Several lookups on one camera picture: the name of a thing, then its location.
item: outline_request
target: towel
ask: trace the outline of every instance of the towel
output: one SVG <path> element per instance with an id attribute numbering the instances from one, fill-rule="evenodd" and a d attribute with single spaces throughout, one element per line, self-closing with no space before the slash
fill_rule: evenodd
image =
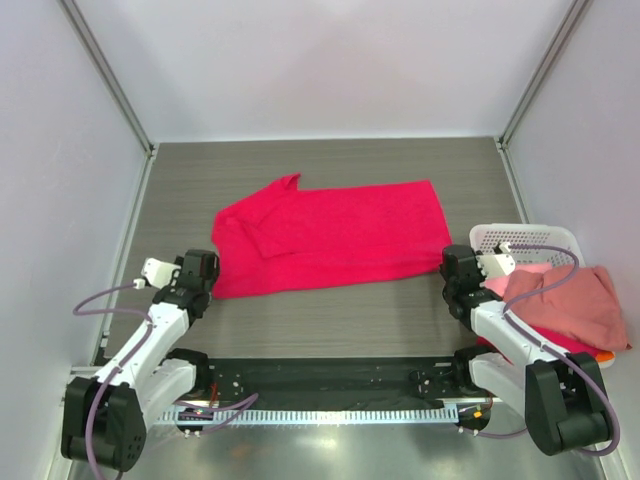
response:
<path id="1" fill-rule="evenodd" d="M 515 271 L 504 300 L 551 285 L 572 268 L 564 265 L 545 273 Z M 513 311 L 532 327 L 546 328 L 598 349 L 630 348 L 620 303 L 604 267 L 580 268 L 569 282 L 517 302 Z"/>
<path id="2" fill-rule="evenodd" d="M 428 180 L 300 190 L 288 175 L 220 211 L 217 298 L 379 282 L 437 270 L 451 244 Z"/>

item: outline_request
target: metal frame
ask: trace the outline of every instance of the metal frame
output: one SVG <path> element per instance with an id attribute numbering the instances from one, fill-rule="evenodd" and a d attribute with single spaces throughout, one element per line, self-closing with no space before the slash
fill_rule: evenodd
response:
<path id="1" fill-rule="evenodd" d="M 520 216 L 522 223 L 529 223 L 532 218 L 527 206 L 525 195 L 520 186 L 520 181 L 518 180 L 518 174 L 513 164 L 509 145 L 520 126 L 520 123 L 527 114 L 529 107 L 531 107 L 533 101 L 542 89 L 544 82 L 551 74 L 553 67 L 558 62 L 558 59 L 569 43 L 571 36 L 577 29 L 580 21 L 584 18 L 584 15 L 591 3 L 592 0 L 573 1 L 564 19 L 560 23 L 553 39 L 551 40 L 549 47 L 542 57 L 538 68 L 536 68 L 533 77 L 529 81 L 527 88 L 522 94 L 522 97 L 520 97 L 520 101 L 511 115 L 504 133 L 495 138 L 496 147 L 500 154 L 500 158 L 502 158 L 502 163 L 504 164 L 504 169 L 507 173 L 511 192 L 516 203 L 516 208 L 518 209 L 518 215 Z"/>
<path id="2" fill-rule="evenodd" d="M 127 259 L 129 258 L 129 252 L 131 251 L 131 244 L 133 243 L 133 236 L 135 234 L 136 226 L 138 224 L 138 218 L 140 217 L 140 210 L 142 209 L 142 202 L 144 201 L 144 195 L 145 195 L 145 192 L 147 191 L 149 176 L 151 175 L 151 168 L 155 163 L 157 154 L 158 154 L 158 148 L 156 146 L 152 146 L 150 157 L 147 159 L 144 169 L 142 171 L 142 175 L 140 177 L 140 183 L 138 184 L 138 188 L 136 191 L 136 198 L 133 202 L 133 207 L 129 215 L 127 229 L 122 239 L 122 243 L 120 244 L 120 248 L 118 249 L 118 256 L 116 260 L 116 272 L 114 274 L 113 282 L 112 282 L 113 286 L 120 285 L 122 283 L 122 279 L 124 278 L 124 271 L 127 265 Z M 118 301 L 118 292 L 111 293 L 107 297 L 106 308 L 115 308 L 117 301 Z M 93 363 L 95 365 L 103 365 L 104 363 L 107 362 L 107 359 L 104 356 L 104 351 L 107 346 L 107 341 L 109 339 L 109 328 L 111 327 L 112 319 L 113 319 L 113 314 L 106 314 L 102 319 L 102 325 L 100 327 L 100 336 L 97 339 L 96 345 L 93 350 L 93 355 L 91 356 L 91 358 L 93 359 Z"/>
<path id="3" fill-rule="evenodd" d="M 529 106 L 535 99 L 536 95 L 540 91 L 540 88 L 549 76 L 549 73 L 551 73 L 551 70 L 553 69 L 558 59 L 560 58 L 560 55 L 569 43 L 571 35 L 578 27 L 580 21 L 584 17 L 584 14 L 586 13 L 591 3 L 592 0 L 574 0 L 569 7 L 569 10 L 562 20 L 560 27 L 558 27 L 558 30 L 556 31 L 551 44 L 542 57 L 538 68 L 536 68 L 536 71 L 533 74 L 529 85 L 527 85 L 524 94 L 520 98 L 518 106 L 513 112 L 513 115 L 511 115 L 504 133 L 499 139 L 499 143 L 503 146 L 503 148 L 508 148 L 509 142 L 511 142 L 511 139 L 515 134 L 518 125 L 520 125 L 522 118 L 527 113 Z"/>
<path id="4" fill-rule="evenodd" d="M 145 154 L 147 157 L 150 157 L 153 150 L 153 144 L 151 143 L 151 140 L 149 140 L 147 133 L 144 131 L 136 112 L 129 103 L 129 100 L 125 95 L 124 90 L 122 90 L 120 82 L 118 82 L 118 79 L 113 73 L 104 53 L 102 53 L 102 49 L 94 37 L 93 32 L 89 28 L 87 21 L 82 15 L 80 8 L 76 4 L 75 0 L 58 0 L 58 3 L 66 13 L 71 26 L 78 34 L 85 50 L 93 61 L 93 64 L 96 66 L 98 73 L 100 73 L 102 80 L 104 80 L 104 83 L 113 96 L 116 104 L 120 108 L 122 115 L 124 115 L 124 118 L 131 127 L 131 130 L 133 130 L 133 133 L 140 142 Z"/>

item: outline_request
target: wood grain floor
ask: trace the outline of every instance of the wood grain floor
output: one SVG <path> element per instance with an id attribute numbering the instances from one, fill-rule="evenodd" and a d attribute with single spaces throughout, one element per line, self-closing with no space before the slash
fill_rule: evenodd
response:
<path id="1" fill-rule="evenodd" d="M 163 144 L 153 166 L 125 279 L 146 257 L 210 248 L 216 212 L 274 179 L 302 172 L 301 188 L 431 179 L 455 242 L 479 223 L 518 222 L 502 162 L 488 138 Z M 473 342 L 449 316 L 443 282 L 396 282 L 214 301 L 178 346 L 217 357 L 447 355 Z M 119 305 L 147 309 L 153 292 Z M 115 318 L 107 355 L 138 325 Z"/>

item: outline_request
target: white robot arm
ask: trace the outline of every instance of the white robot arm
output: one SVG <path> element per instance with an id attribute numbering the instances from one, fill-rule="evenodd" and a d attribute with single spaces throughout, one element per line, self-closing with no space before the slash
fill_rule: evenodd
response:
<path id="1" fill-rule="evenodd" d="M 514 268 L 508 245 L 496 247 L 496 255 L 476 254 L 464 245 L 443 252 L 440 273 L 449 312 L 493 345 L 480 347 L 484 351 L 471 347 L 456 352 L 464 363 L 461 383 L 491 392 L 522 415 L 531 438 L 547 455 L 611 439 L 612 421 L 603 401 L 559 357 L 572 362 L 606 395 L 595 359 L 549 342 L 512 312 L 507 321 L 505 303 L 484 288 L 485 280 Z"/>
<path id="2" fill-rule="evenodd" d="M 121 472 L 137 462 L 148 430 L 167 406 L 187 393 L 198 394 L 209 388 L 206 354 L 169 349 L 202 318 L 219 269 L 218 256 L 202 250 L 189 250 L 175 263 L 145 261 L 144 281 L 137 281 L 136 286 L 159 289 L 149 308 L 149 318 L 94 377 L 77 377 L 67 386 L 63 456 L 87 460 L 85 428 L 89 410 L 105 384 L 95 416 L 92 448 L 100 465 Z M 136 350 L 143 338 L 146 340 Z"/>

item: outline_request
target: laundry basket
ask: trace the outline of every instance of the laundry basket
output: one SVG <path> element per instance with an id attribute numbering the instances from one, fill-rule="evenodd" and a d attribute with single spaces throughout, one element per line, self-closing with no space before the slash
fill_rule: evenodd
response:
<path id="1" fill-rule="evenodd" d="M 549 225 L 525 225 L 520 223 L 492 223 L 476 225 L 469 234 L 471 247 L 483 254 L 494 253 L 493 249 L 502 242 L 511 245 L 549 245 L 561 247 L 574 253 L 584 267 L 584 258 L 576 237 L 562 227 Z M 512 248 L 511 255 L 516 263 L 551 263 L 554 267 L 572 265 L 573 260 L 560 252 L 552 250 L 529 250 Z"/>

